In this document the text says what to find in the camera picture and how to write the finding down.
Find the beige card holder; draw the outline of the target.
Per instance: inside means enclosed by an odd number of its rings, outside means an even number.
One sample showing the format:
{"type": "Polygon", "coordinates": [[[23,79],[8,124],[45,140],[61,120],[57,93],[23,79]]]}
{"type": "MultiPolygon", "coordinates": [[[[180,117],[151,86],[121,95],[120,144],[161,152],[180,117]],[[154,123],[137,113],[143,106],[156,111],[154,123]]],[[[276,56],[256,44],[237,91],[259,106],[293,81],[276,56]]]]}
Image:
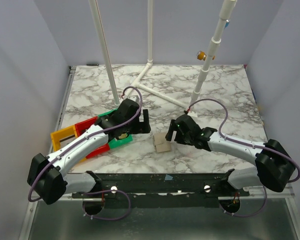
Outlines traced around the beige card holder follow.
{"type": "Polygon", "coordinates": [[[166,133],[159,132],[153,135],[154,147],[157,153],[170,152],[172,150],[171,143],[166,140],[166,133]]]}

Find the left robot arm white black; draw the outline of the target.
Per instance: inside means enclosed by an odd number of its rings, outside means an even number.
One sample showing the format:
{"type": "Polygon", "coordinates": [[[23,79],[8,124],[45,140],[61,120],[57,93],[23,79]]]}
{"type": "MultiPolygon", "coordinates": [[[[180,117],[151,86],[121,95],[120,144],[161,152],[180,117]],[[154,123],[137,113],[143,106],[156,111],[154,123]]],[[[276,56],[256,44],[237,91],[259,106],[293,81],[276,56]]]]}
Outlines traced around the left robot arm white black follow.
{"type": "Polygon", "coordinates": [[[68,193],[82,192],[91,198],[97,197],[101,185],[92,174],[83,173],[71,181],[67,174],[72,167],[95,149],[123,134],[148,134],[150,131],[149,111],[143,109],[141,103],[123,100],[118,109],[98,117],[81,136],[65,147],[47,156],[35,155],[27,177],[30,192],[36,192],[47,205],[68,193]]]}

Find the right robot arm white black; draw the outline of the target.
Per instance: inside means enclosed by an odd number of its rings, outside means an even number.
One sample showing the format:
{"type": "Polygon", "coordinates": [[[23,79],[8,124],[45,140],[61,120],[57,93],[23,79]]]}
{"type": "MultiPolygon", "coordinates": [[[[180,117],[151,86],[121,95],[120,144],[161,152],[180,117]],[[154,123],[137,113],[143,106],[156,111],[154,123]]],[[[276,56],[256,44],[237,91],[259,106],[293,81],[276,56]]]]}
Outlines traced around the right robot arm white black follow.
{"type": "Polygon", "coordinates": [[[255,186],[281,193],[296,169],[278,141],[271,139],[263,143],[229,138],[215,128],[200,128],[187,114],[171,120],[165,139],[199,150],[224,153],[252,164],[249,168],[227,172],[220,183],[220,191],[226,196],[255,186]]]}

